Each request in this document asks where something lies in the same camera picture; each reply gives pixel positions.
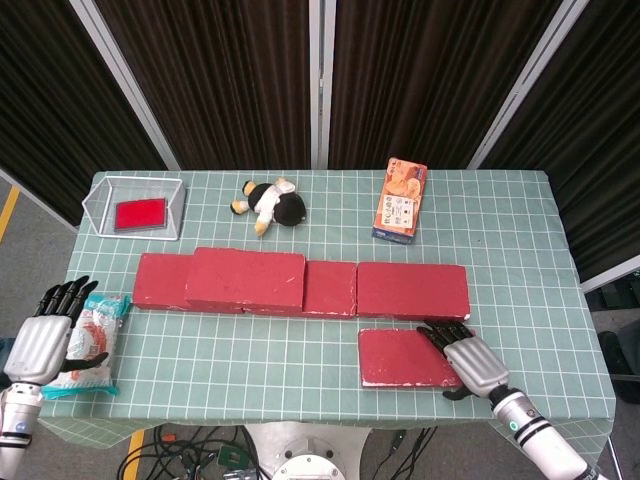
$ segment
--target green grid tablecloth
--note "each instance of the green grid tablecloth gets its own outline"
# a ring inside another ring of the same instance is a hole
[[[96,175],[94,185],[103,175]],[[115,175],[183,179],[180,240],[99,238],[85,216],[68,279],[89,274],[103,291],[131,293],[141,253],[189,254],[199,246],[298,252],[320,260],[464,265],[472,301],[468,323],[505,361],[511,385],[528,392],[579,452],[591,460],[600,454],[615,396],[544,173],[430,171],[419,230],[409,246],[371,237],[382,171]],[[307,219],[295,228],[272,225],[258,239],[255,215],[236,217],[229,204],[241,197],[245,180],[274,181],[279,175],[298,186]],[[95,447],[166,421],[298,420],[382,428],[489,421],[486,400],[453,403],[434,389],[360,387],[358,330],[415,325],[133,308],[114,366],[120,394],[46,402],[41,419],[65,440]]]

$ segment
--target red sponge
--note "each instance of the red sponge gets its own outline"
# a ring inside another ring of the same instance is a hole
[[[300,254],[201,247],[193,255],[185,298],[208,310],[299,313],[304,271],[305,258]]]
[[[353,318],[356,314],[356,272],[351,262],[310,260],[304,281],[301,312],[245,308],[256,315],[282,315],[303,318]]]
[[[360,330],[363,387],[456,387],[462,381],[429,340],[416,330]]]
[[[466,270],[460,265],[360,263],[358,315],[467,320],[471,305]]]
[[[211,312],[190,305],[184,298],[191,259],[191,255],[143,253],[133,287],[133,304],[150,310]],[[241,310],[227,309],[220,313],[241,313]]]
[[[116,231],[159,228],[167,223],[166,198],[148,198],[116,204]]]

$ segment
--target plush toy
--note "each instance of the plush toy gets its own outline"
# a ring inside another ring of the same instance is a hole
[[[242,215],[249,209],[256,212],[258,221],[255,230],[258,235],[267,231],[271,220],[287,227],[294,227],[302,222],[307,214],[304,202],[295,192],[296,186],[283,177],[279,177],[273,185],[256,185],[248,181],[242,187],[242,193],[247,200],[231,202],[231,211],[236,215]]]

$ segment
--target clear plastic container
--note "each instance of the clear plastic container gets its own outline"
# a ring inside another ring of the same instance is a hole
[[[115,230],[116,205],[132,200],[165,198],[167,223],[164,228]],[[180,236],[185,187],[177,178],[105,176],[82,201],[96,235],[106,238],[177,240]]]

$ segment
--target snack box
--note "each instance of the snack box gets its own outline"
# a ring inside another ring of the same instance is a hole
[[[372,235],[392,242],[411,243],[416,234],[427,167],[392,157],[373,221]]]

